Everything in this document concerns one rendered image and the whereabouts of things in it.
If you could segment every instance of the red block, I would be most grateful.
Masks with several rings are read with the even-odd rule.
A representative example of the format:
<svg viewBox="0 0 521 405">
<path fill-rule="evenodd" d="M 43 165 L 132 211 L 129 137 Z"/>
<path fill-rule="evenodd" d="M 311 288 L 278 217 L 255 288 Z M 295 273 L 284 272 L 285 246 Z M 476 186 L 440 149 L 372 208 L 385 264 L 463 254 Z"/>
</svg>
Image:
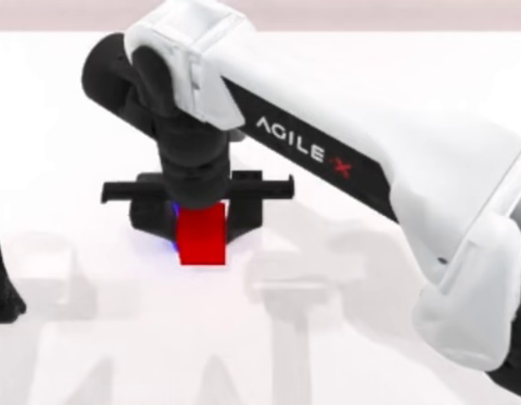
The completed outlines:
<svg viewBox="0 0 521 405">
<path fill-rule="evenodd" d="M 182 265 L 224 265 L 227 256 L 225 204 L 219 202 L 206 209 L 180 207 L 176 245 Z"/>
</svg>

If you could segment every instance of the white robotic arm segment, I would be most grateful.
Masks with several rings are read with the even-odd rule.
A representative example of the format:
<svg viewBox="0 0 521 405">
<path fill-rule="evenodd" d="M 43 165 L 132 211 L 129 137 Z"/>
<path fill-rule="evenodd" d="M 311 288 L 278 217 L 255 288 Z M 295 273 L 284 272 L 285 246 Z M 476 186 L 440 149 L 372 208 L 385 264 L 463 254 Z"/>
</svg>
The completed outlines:
<svg viewBox="0 0 521 405">
<path fill-rule="evenodd" d="M 521 298 L 521 230 L 510 218 L 521 201 L 521 137 L 329 88 L 215 1 L 166 2 L 125 43 L 130 58 L 150 46 L 166 61 L 183 111 L 239 127 L 397 221 L 431 283 L 417 330 L 462 365 L 503 362 Z"/>
</svg>

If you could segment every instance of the brand lettering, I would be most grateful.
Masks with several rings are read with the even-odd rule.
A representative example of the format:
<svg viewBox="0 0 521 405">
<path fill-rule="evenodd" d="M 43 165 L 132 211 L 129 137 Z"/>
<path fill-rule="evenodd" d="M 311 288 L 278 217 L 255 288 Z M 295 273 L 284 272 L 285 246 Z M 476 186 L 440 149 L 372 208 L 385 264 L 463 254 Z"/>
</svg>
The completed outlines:
<svg viewBox="0 0 521 405">
<path fill-rule="evenodd" d="M 319 163 L 324 163 L 325 149 L 315 143 L 307 143 L 307 140 L 305 140 L 302 135 L 297 135 L 294 131 L 288 131 L 283 125 L 277 122 L 271 124 L 265 116 L 257 122 L 256 127 L 264 128 L 267 133 L 295 147 L 298 152 L 308 155 L 311 159 Z"/>
</svg>

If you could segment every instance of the white plastic casing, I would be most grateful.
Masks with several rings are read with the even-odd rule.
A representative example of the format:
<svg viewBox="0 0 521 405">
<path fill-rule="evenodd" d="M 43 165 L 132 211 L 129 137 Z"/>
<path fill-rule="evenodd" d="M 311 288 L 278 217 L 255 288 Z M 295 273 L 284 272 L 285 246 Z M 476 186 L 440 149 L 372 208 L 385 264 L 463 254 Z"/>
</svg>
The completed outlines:
<svg viewBox="0 0 521 405">
<path fill-rule="evenodd" d="M 171 0 L 126 32 L 168 63 L 178 106 L 227 130 L 244 123 L 221 77 L 380 163 L 390 202 L 429 285 L 417 331 L 478 370 L 505 360 L 521 295 L 521 137 L 454 112 L 398 111 L 262 43 L 247 18 L 211 0 Z"/>
</svg>

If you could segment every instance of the white tabletop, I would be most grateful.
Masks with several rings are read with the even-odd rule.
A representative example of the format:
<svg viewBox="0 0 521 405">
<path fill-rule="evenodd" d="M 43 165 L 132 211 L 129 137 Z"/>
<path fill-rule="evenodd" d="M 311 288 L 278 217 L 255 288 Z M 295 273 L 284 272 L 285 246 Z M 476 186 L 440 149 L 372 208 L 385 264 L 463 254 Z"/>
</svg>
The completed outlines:
<svg viewBox="0 0 521 405">
<path fill-rule="evenodd" d="M 521 132 L 521 35 L 263 35 L 327 85 Z M 0 327 L 0 405 L 520 403 L 412 331 L 423 278 L 397 226 L 253 141 L 234 168 L 293 174 L 297 196 L 223 269 L 180 267 L 127 204 L 100 205 L 104 181 L 158 169 L 83 95 L 102 36 L 0 34 L 0 232 L 29 306 Z"/>
</svg>

